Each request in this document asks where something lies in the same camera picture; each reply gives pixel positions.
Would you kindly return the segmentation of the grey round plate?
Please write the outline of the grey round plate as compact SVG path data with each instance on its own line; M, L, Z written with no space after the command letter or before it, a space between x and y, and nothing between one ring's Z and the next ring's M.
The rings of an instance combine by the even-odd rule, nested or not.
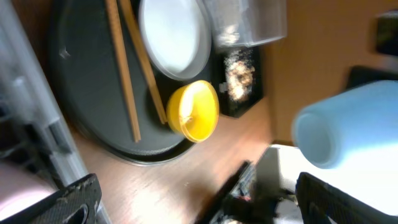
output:
M139 28L151 62L167 77L190 80L206 66L211 28L202 1L143 0Z

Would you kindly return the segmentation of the wooden chopstick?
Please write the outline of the wooden chopstick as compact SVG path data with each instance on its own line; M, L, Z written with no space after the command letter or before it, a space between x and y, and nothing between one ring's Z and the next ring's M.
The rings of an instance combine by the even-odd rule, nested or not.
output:
M141 133L139 130L139 122L134 101L134 93L129 73L126 50L124 46L123 32L121 29L117 0L105 0L105 4L111 36L113 39L114 50L116 54L116 60L119 67L121 85L125 97L125 104L127 106L129 120L131 123L132 135L134 141L139 142L141 140Z
M164 106L160 97L159 89L156 84L155 76L150 64L150 60L144 46L141 33L139 30L138 23L136 21L136 17L132 10L132 4L130 0L120 0L119 1L122 14L124 16L124 20L127 25L127 29L129 31L129 35L131 37L132 43L134 44L136 53L138 54L138 58L141 64L142 71L144 73L147 85L149 87L149 91L154 102L157 114L159 116L160 122L165 124L167 122L167 116L164 110Z

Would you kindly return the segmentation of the food scraps and rice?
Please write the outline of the food scraps and rice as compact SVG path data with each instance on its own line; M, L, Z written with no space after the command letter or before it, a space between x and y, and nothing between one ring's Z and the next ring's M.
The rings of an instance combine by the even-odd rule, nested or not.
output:
M246 101L254 85L253 49L234 49L224 53L223 65L229 98Z

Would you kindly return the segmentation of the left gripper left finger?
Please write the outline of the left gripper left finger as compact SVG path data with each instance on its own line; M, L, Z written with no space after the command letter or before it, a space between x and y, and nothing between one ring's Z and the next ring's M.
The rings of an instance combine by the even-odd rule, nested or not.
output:
M1 223L95 224L101 197L97 175L88 174Z

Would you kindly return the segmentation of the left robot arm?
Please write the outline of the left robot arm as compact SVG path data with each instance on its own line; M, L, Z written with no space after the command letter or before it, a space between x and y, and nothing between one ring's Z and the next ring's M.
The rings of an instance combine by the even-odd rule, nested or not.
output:
M275 223L282 202L271 198L245 199L254 167L245 162L218 192L198 223ZM102 196L96 174L88 174L33 205L6 217L3 223L97 223ZM397 224L397 217L386 215L307 172L300 173L295 186L294 204L305 224L373 223Z

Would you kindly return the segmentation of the pink plastic cup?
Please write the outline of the pink plastic cup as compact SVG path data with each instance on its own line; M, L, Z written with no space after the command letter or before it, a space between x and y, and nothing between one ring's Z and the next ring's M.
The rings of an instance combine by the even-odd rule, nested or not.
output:
M52 195L47 181L8 162L1 163L1 221Z

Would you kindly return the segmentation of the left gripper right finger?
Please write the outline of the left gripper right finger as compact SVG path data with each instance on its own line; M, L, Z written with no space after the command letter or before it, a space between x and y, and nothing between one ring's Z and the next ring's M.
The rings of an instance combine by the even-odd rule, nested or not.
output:
M397 217L386 215L307 172L300 173L295 194L306 224L397 224Z

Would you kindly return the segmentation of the blue plastic cup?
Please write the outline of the blue plastic cup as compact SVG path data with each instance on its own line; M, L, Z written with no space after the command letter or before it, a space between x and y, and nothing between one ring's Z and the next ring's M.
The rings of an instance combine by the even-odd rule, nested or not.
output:
M305 107L294 119L292 136L321 169L395 164L397 82L372 82Z

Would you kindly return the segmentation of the yellow bowl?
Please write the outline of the yellow bowl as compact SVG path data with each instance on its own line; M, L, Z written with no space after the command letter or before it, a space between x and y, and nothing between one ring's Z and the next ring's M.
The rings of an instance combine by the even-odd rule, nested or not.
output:
M174 91L167 103L170 128L191 142L203 142L216 128L220 113L211 83L198 80Z

